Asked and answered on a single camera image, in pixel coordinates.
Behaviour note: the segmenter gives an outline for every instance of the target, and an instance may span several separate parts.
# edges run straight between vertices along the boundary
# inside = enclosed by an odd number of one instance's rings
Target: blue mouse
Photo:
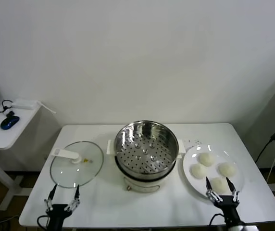
[[[20,117],[18,116],[10,116],[4,119],[0,125],[1,129],[3,130],[8,130],[10,129],[13,125],[15,125],[19,121]]]

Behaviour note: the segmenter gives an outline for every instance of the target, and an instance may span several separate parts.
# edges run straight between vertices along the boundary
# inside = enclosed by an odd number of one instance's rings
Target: white table
[[[17,108],[13,109],[15,115],[20,117],[20,120],[9,130],[2,130],[0,128],[0,150],[6,150],[13,146],[13,144],[16,142],[16,140],[19,138],[21,133],[28,125],[28,123],[38,112],[39,108],[40,105],[32,110]],[[6,116],[3,113],[0,113],[0,124],[5,118]],[[13,180],[0,168],[0,182],[9,189],[0,205],[0,210],[6,210],[10,201],[15,195],[26,196],[30,194],[31,189],[21,188],[19,186],[19,183],[22,181],[22,179],[22,176],[17,176],[16,179]]]
[[[262,177],[241,139],[230,124],[167,125],[178,139],[199,140],[203,144],[224,147],[243,167],[245,184],[240,193],[238,213],[246,223],[275,221],[275,197]],[[122,125],[68,125],[62,128],[53,148],[64,148],[76,141],[92,141],[106,152]],[[22,226],[37,226],[37,217],[45,214],[44,199],[54,183],[50,177],[50,155],[19,218]],[[220,212],[209,201],[201,199],[180,177],[182,160],[166,184],[155,193],[137,193],[124,189],[123,175],[113,156],[105,155],[97,177],[80,188],[81,204],[65,219],[64,228],[137,228],[206,226]],[[75,189],[58,187],[53,203],[69,203]],[[224,224],[215,218],[213,224]]]

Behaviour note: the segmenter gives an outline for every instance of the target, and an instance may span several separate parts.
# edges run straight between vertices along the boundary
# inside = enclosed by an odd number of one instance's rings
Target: glass pot lid
[[[56,156],[50,167],[52,180],[64,188],[82,186],[99,173],[103,164],[103,151],[95,143],[79,141],[65,147],[65,150],[79,153],[82,160],[73,163],[71,159]]]

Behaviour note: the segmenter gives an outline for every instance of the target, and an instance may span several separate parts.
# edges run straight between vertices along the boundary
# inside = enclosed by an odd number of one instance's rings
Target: floor
[[[21,182],[22,187],[33,187],[36,180],[37,180],[38,174],[29,174],[26,175]],[[275,173],[272,174],[272,177],[269,180],[270,183],[275,183]],[[4,198],[5,194],[7,192],[7,188],[0,183],[0,202]],[[9,205],[9,208],[7,211],[0,211],[0,220],[2,220],[5,217],[12,217],[14,215],[19,215],[23,207],[27,201],[27,197],[14,197],[12,202]],[[261,231],[274,231],[275,230],[275,222],[273,223],[264,223],[264,224],[258,224],[258,228]],[[11,220],[11,222],[7,222],[6,225],[0,226],[0,231],[38,231],[39,228],[25,228],[21,227],[18,223],[18,219],[14,218]],[[159,231],[207,231],[209,230],[207,227],[196,227],[196,228],[181,228],[181,229],[157,229]]]

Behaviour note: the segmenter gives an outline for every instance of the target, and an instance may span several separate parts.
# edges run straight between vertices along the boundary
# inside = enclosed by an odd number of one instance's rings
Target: white bun
[[[202,165],[207,167],[210,167],[214,164],[214,156],[209,153],[200,153],[198,159]]]
[[[194,164],[190,168],[190,173],[196,179],[203,179],[206,176],[206,168],[201,164]]]
[[[233,177],[237,173],[236,168],[231,163],[222,163],[219,165],[218,169],[222,176],[228,178]]]
[[[219,195],[225,193],[228,189],[228,184],[226,179],[221,177],[213,178],[210,181],[210,184],[212,186],[212,189]]]

